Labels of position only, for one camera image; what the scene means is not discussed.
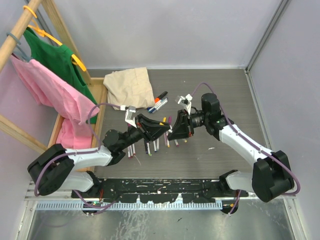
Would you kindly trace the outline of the blue end white marker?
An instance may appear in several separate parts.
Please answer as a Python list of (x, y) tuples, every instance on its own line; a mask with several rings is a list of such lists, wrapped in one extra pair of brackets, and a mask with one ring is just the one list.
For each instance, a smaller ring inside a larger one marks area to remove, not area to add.
[(153, 149), (155, 153), (158, 151), (156, 141), (153, 141)]

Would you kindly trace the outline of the red cap white pen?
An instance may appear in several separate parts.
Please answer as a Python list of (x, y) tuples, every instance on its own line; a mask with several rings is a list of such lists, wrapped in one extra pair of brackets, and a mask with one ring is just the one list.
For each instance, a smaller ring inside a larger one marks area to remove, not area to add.
[(132, 144), (132, 154), (136, 155), (136, 148), (135, 148), (135, 144)]

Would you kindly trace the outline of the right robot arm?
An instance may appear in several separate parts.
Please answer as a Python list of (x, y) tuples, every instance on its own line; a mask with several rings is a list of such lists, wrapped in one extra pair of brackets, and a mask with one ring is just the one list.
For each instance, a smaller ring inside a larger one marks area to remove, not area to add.
[(183, 108), (169, 131), (170, 141), (187, 139), (195, 128), (204, 126), (207, 133), (235, 150), (251, 166), (251, 172), (231, 170), (219, 178), (219, 191), (231, 197), (237, 190), (254, 193), (267, 203), (295, 188), (288, 156), (281, 150), (274, 152), (247, 136), (225, 116), (214, 93), (201, 97), (201, 110), (191, 112), (192, 96), (178, 96), (177, 104)]

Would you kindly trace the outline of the dark blue cap marker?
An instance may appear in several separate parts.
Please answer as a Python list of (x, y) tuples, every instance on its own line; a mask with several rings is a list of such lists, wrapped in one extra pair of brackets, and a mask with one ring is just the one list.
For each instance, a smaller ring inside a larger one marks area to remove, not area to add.
[(154, 107), (150, 112), (153, 113), (153, 112), (156, 112), (158, 111), (163, 105), (165, 105), (166, 103), (168, 102), (168, 99), (164, 99), (163, 101), (161, 101), (160, 104), (158, 104), (156, 107)]

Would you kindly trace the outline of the lilac pen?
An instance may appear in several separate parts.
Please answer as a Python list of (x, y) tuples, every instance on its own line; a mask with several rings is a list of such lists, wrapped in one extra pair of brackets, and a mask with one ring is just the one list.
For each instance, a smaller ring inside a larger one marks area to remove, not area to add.
[(168, 146), (168, 140), (167, 140), (166, 134), (164, 134), (163, 136), (164, 136), (164, 144), (165, 144), (166, 146)]

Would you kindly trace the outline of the grey cap white marker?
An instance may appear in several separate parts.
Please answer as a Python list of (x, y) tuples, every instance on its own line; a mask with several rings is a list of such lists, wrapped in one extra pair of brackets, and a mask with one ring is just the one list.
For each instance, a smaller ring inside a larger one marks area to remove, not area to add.
[(158, 111), (163, 105), (165, 105), (165, 103), (163, 103), (163, 104), (155, 107), (154, 109), (151, 109), (149, 113), (151, 113), (151, 114), (152, 114), (152, 113), (155, 113), (155, 112)]

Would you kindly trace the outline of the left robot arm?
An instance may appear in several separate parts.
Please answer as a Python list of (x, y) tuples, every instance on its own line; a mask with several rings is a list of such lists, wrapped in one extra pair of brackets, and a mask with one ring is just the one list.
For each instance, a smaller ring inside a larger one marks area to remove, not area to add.
[(169, 130), (169, 123), (138, 114), (125, 132), (107, 131), (99, 147), (69, 149), (56, 143), (27, 168), (35, 184), (34, 195), (47, 196), (57, 190), (76, 190), (88, 198), (95, 198), (100, 193), (99, 180), (92, 172), (80, 172), (80, 169), (115, 165), (126, 155), (124, 149), (127, 147), (140, 140), (153, 142)]

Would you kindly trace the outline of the green cap rainbow pen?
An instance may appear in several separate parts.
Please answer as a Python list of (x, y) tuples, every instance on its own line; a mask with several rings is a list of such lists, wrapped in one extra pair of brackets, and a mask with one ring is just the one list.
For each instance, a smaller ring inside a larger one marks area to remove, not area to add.
[(148, 152), (148, 155), (149, 156), (152, 156), (152, 153), (151, 153), (151, 145), (149, 142), (147, 142), (147, 152)]

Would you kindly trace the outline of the grey end white marker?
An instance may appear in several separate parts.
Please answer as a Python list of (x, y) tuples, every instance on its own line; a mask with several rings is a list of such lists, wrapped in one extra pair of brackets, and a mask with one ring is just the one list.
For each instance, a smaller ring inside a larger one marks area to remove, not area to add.
[(160, 150), (160, 139), (158, 138), (156, 140), (156, 151), (158, 152)]

